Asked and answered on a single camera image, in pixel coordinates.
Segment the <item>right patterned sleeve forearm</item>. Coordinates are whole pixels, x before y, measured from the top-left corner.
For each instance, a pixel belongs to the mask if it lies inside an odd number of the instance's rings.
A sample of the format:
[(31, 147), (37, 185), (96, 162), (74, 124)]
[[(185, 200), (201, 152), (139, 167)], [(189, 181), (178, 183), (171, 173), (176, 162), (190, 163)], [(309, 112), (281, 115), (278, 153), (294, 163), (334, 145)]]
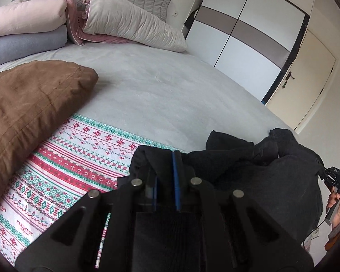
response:
[(325, 244), (324, 249), (328, 252), (337, 242), (340, 237), (340, 223), (332, 229), (331, 233), (328, 235), (328, 242)]

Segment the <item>right hand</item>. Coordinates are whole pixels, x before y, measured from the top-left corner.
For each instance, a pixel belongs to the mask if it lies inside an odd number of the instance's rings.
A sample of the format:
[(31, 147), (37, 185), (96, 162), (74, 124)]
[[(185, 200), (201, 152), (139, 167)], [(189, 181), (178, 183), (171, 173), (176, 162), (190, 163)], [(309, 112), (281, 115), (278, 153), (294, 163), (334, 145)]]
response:
[(340, 224), (340, 193), (337, 193), (335, 187), (333, 187), (327, 200), (327, 209), (333, 207), (335, 204), (338, 205), (338, 208), (333, 213), (334, 217), (331, 221), (332, 229), (335, 229)]

